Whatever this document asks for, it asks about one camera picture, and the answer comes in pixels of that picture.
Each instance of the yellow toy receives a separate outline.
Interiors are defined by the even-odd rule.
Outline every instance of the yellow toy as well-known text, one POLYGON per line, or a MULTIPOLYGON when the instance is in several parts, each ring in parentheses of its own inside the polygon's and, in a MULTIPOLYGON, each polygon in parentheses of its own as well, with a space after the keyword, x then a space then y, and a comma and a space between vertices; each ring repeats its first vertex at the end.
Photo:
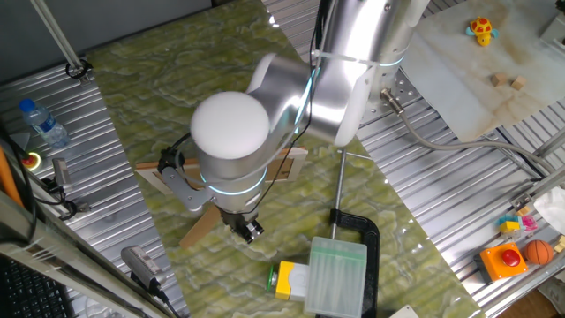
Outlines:
POLYGON ((465 33, 469 36, 477 36, 477 42, 481 46, 487 46, 491 42, 491 37, 496 39, 499 35, 498 30, 491 25, 491 21, 481 17, 472 21, 471 26, 467 27, 465 33))

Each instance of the basketball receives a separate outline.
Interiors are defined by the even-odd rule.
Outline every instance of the basketball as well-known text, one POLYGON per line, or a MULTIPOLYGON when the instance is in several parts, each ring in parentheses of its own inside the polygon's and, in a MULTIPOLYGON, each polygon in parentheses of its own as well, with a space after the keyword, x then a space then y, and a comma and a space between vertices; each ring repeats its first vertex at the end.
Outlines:
POLYGON ((524 256, 534 264, 546 265, 554 258, 554 250, 547 242, 535 239, 526 245, 524 256))

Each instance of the black clamp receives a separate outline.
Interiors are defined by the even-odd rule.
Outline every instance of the black clamp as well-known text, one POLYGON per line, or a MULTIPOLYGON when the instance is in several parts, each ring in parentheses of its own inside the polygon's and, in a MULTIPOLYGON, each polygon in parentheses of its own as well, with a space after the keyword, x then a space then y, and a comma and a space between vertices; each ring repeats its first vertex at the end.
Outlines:
MULTIPOLYGON (((332 208, 329 212, 329 223, 360 233, 361 242, 367 246, 367 268, 361 317, 375 318, 377 316, 377 295, 379 292, 379 228, 366 217, 354 216, 335 208, 332 208)), ((316 318, 329 317, 317 314, 316 318)))
POLYGON ((78 80, 81 77, 85 76, 87 74, 87 72, 89 70, 93 69, 93 66, 88 63, 87 61, 81 59, 80 62, 82 63, 82 71, 80 71, 78 74, 75 75, 71 75, 70 70, 71 70, 71 65, 67 63, 67 66, 64 68, 64 72, 67 73, 67 75, 71 78, 71 79, 75 79, 78 80))

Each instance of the green marble surface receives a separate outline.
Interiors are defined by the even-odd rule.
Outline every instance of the green marble surface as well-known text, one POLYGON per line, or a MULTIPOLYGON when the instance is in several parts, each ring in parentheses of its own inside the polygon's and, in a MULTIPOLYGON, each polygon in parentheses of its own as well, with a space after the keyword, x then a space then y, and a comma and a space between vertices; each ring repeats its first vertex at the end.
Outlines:
MULTIPOLYGON (((88 54, 132 167, 158 160, 208 96, 244 91, 265 54, 298 59, 268 19, 259 0, 239 0, 88 54)), ((192 316, 307 316, 302 303, 265 291, 271 264, 307 262, 312 238, 329 234, 339 154, 307 136, 299 143, 310 153, 298 181, 273 186, 260 207, 265 233, 249 246, 219 223, 195 246, 179 248, 198 217, 137 176, 192 316)), ((348 151, 365 154, 358 140, 348 151)), ((379 226, 379 316, 406 304, 421 318, 484 315, 372 161, 348 158, 342 207, 379 226)), ((359 239, 345 230, 337 238, 359 239)))

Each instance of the metal table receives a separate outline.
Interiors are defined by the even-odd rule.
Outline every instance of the metal table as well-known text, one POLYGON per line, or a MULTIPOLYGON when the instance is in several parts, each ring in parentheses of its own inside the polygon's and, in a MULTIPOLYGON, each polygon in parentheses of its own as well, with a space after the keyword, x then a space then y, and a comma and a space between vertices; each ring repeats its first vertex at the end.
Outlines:
MULTIPOLYGON (((27 150, 41 154, 45 163, 36 172, 52 178, 51 158, 63 157, 73 189, 67 198, 88 202, 88 214, 77 214, 66 224, 125 273, 122 248, 140 245, 165 271, 163 286, 173 307, 187 313, 185 300, 124 149, 112 124, 95 81, 81 86, 64 72, 64 65, 0 87, 0 116, 10 133, 29 132, 27 150), (71 137, 64 149, 51 149, 21 119, 18 103, 32 98, 47 106, 71 137)), ((87 298, 70 291, 74 311, 86 317, 87 298)))
MULTIPOLYGON (((434 0, 424 16, 455 4, 453 0, 434 0)), ((265 5, 274 15, 273 24, 287 34, 306 59, 318 1, 266 0, 265 5)), ((406 79, 400 78, 398 85, 403 90, 401 102, 420 133, 439 143, 456 140, 439 114, 406 79)), ((71 135, 71 145, 64 150, 50 149, 36 134, 28 148, 36 149, 48 160, 64 157, 74 184, 69 199, 90 203, 91 213, 75 217, 68 225, 124 272, 128 269, 119 257, 120 250, 140 244, 167 272, 165 290, 173 306, 186 311, 182 293, 95 82, 82 87, 78 81, 66 77, 61 66, 0 87, 0 112, 11 132, 30 132, 17 108, 18 101, 25 97, 48 106, 71 135)), ((511 139, 533 150, 565 127, 564 118, 563 103, 556 103, 512 129, 501 129, 488 137, 511 139), (546 121, 551 126, 541 128, 546 121)), ((528 186, 525 180, 530 177, 502 152, 493 148, 456 152, 422 148, 387 108, 369 109, 358 137, 487 314, 496 316, 557 270, 531 267, 528 275, 490 285, 485 285, 477 272, 472 256, 496 239, 494 221, 511 210, 509 201, 528 186), (543 275, 524 283, 536 273, 543 275)), ((558 149, 549 160, 556 168, 563 165, 565 150, 558 149)), ((52 177, 52 169, 47 165, 38 176, 52 177)), ((534 237, 553 243, 555 230, 538 214, 534 215, 539 222, 534 237)), ((74 291, 71 296, 75 311, 84 316, 85 297, 74 291)))

